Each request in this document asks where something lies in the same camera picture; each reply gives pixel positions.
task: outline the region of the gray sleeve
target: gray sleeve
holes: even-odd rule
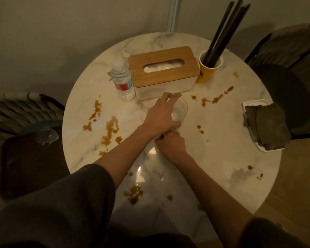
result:
[[[47,247],[89,247],[105,233],[114,202],[109,173],[86,165],[0,208],[0,246],[35,241]]]

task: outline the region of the wooden floor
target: wooden floor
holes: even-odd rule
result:
[[[310,138],[290,142],[283,151],[273,188],[255,214],[278,222],[310,246]],[[222,247],[219,240],[198,247]]]

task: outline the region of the plastic lid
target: plastic lid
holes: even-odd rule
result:
[[[116,58],[112,62],[112,68],[115,72],[124,72],[125,71],[126,61],[123,58]]]

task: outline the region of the bottle label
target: bottle label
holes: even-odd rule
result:
[[[132,78],[125,84],[115,84],[116,89],[118,89],[119,91],[127,91],[132,87],[132,85]]]

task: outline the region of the round marble table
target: round marble table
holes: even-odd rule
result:
[[[75,83],[64,113],[63,150],[70,172],[114,148],[120,137],[127,138],[142,124],[156,101],[138,101],[136,97],[130,102],[119,99],[108,76],[116,57],[128,58],[132,54],[185,45],[198,56],[209,44],[209,40],[184,33],[150,33],[122,41],[91,62]],[[223,57],[223,66],[209,82],[195,84],[190,91],[182,93],[189,109],[179,132],[185,138],[188,153],[199,166],[254,213],[276,179],[281,151],[263,153],[256,149],[248,129],[243,126],[241,105],[248,100],[272,100],[248,65],[228,50]],[[108,146],[103,146],[102,137],[108,134],[106,123],[112,116],[118,119],[119,131],[113,133]],[[135,185],[144,193],[132,205],[124,192]],[[216,237],[188,184],[158,153],[154,141],[138,157],[117,189],[111,221],[142,236],[175,232],[186,234],[195,242]]]

